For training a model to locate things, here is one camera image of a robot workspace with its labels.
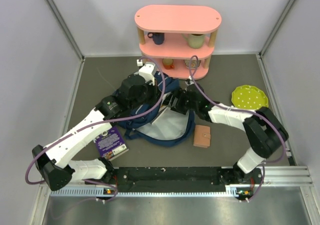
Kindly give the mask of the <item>navy blue backpack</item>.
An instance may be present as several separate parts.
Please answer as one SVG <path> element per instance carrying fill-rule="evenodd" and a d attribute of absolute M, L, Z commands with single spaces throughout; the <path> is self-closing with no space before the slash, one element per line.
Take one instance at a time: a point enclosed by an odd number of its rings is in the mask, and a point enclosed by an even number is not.
<path fill-rule="evenodd" d="M 158 92 L 155 101 L 137 107 L 129 107 L 128 112 L 124 113 L 124 117 L 140 114 L 143 114 L 143 116 L 119 121 L 118 125 L 125 129 L 124 136 L 128 140 L 141 138 L 154 145 L 170 148 L 182 143 L 192 135 L 196 126 L 195 113 L 193 111 L 188 111 L 186 114 L 175 112 L 165 107 L 163 102 L 151 112 L 146 113 L 158 101 L 163 85 L 165 85 L 165 97 L 170 96 L 173 91 L 180 88 L 179 80 L 167 74 L 164 74 L 165 81 L 162 80 L 159 71 L 155 73 L 154 78 Z"/>

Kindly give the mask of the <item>purple book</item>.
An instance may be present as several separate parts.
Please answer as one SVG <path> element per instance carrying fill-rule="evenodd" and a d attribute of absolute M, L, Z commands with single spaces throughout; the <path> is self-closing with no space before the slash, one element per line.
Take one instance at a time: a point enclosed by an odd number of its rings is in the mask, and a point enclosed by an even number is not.
<path fill-rule="evenodd" d="M 99 155 L 108 161 L 112 161 L 129 151 L 129 148 L 117 127 L 104 131 L 97 136 L 93 142 Z"/>

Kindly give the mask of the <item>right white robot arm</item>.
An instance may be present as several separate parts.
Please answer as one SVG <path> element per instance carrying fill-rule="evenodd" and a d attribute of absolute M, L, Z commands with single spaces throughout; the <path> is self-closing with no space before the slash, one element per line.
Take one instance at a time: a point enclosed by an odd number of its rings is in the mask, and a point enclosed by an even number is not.
<path fill-rule="evenodd" d="M 289 138 L 288 132 L 269 108 L 263 106 L 257 110 L 245 110 L 212 101 L 197 83 L 171 92 L 164 99 L 164 104 L 174 112 L 186 114 L 193 111 L 204 121 L 227 125 L 246 133 L 250 147 L 233 165 L 231 177 L 225 180 L 227 184 L 233 180 L 245 183 L 251 178 L 253 170 L 284 146 Z"/>

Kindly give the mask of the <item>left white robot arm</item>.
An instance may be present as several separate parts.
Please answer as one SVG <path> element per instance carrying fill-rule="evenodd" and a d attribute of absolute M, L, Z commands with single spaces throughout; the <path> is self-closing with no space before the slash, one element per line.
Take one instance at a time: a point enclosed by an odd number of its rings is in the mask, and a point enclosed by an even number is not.
<path fill-rule="evenodd" d="M 63 137 L 32 149 L 32 165 L 51 191 L 70 182 L 100 180 L 109 183 L 114 176 L 112 164 L 105 158 L 76 161 L 74 156 L 113 124 L 128 122 L 151 114 L 161 105 L 165 77 L 159 72 L 147 80 L 138 72 L 123 80 L 121 87 L 101 99 L 89 114 Z"/>

